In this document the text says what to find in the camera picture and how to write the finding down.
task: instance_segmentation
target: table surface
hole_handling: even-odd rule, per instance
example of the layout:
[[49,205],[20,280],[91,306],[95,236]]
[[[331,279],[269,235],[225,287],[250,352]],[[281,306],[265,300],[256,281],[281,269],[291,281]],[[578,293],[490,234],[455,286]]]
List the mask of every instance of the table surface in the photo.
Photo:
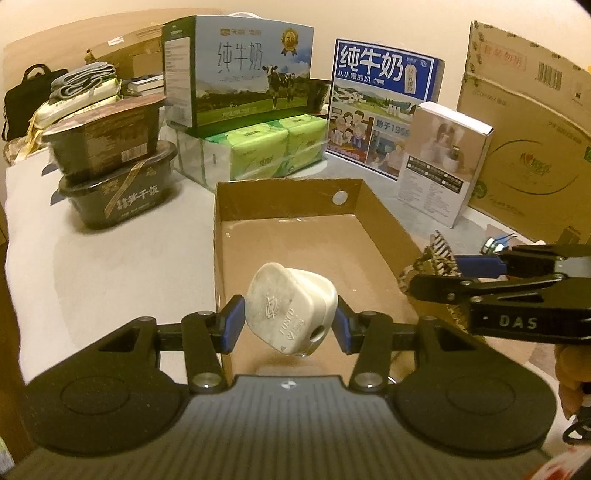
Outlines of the table surface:
[[[21,332],[25,382],[138,316],[162,324],[197,310],[216,310],[213,193],[175,172],[174,194],[165,204],[93,232],[68,201],[50,205],[61,177],[59,171],[41,175],[50,160],[49,151],[42,150],[7,170],[6,274]],[[453,229],[447,228],[399,202],[396,182],[331,154],[302,175],[364,179],[421,249],[439,230],[455,253],[477,254],[486,226],[500,226],[468,209]],[[517,356],[526,349],[522,363],[531,354],[531,344],[501,344],[510,344]],[[527,366],[556,389],[548,375]],[[163,352],[161,369],[186,382],[182,352]],[[557,416],[556,428],[564,425]],[[556,435],[550,437],[554,451],[560,451]]]

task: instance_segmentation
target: metal screw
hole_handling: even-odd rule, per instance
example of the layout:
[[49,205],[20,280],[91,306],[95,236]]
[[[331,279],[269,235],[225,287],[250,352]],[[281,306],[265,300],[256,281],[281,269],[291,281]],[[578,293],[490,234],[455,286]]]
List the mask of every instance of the metal screw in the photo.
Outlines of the metal screw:
[[367,390],[378,388],[383,382],[384,379],[382,376],[375,372],[363,372],[362,374],[355,375],[355,383]]
[[214,388],[222,383],[222,377],[212,372],[203,372],[195,375],[191,382],[200,388]]

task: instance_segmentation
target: milk advertisement box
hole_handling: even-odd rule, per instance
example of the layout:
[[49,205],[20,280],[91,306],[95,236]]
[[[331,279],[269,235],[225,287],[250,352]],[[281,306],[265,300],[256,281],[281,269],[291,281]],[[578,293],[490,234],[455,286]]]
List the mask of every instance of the milk advertisement box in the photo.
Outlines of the milk advertisement box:
[[163,26],[167,123],[194,137],[306,112],[314,28],[195,15]]
[[328,150],[397,178],[415,109],[438,99],[443,69],[433,57],[337,40]]

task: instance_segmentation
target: open cardboard box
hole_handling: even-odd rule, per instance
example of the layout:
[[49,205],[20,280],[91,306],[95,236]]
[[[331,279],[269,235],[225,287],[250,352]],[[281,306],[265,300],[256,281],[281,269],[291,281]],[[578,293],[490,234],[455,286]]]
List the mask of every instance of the open cardboard box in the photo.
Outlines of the open cardboard box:
[[[356,312],[376,310],[396,322],[418,314],[451,321],[444,305],[408,299],[398,274],[421,252],[362,180],[273,179],[219,183],[215,214],[216,301],[245,295],[267,262],[330,279]],[[332,331],[314,354],[285,356],[245,327],[222,365],[239,374],[340,375],[347,384],[357,355],[346,356]]]

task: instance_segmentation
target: cardboard box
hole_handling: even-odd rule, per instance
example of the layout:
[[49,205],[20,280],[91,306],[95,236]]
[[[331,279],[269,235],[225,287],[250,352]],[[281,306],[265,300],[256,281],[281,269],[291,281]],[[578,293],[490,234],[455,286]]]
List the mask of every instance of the cardboard box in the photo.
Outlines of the cardboard box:
[[163,28],[169,124],[194,137],[305,113],[314,29],[196,15]]
[[591,235],[591,75],[474,22],[457,109],[495,133],[469,205],[532,240]]
[[113,64],[119,78],[138,78],[162,73],[161,39],[162,25],[156,25],[113,38],[90,51],[96,60]]
[[417,107],[398,198],[453,227],[470,199],[492,127],[433,102]]
[[[344,192],[344,203],[334,203]],[[273,179],[219,183],[215,206],[215,285],[218,308],[246,294],[267,262],[330,279],[355,311],[377,310],[414,323],[417,312],[449,319],[444,305],[410,300],[397,276],[421,254],[413,240],[362,180]],[[247,326],[230,356],[238,374],[340,375],[345,384],[356,361],[332,331],[307,358],[285,356]]]
[[418,53],[337,40],[327,148],[397,178],[415,109],[437,101],[444,67]]

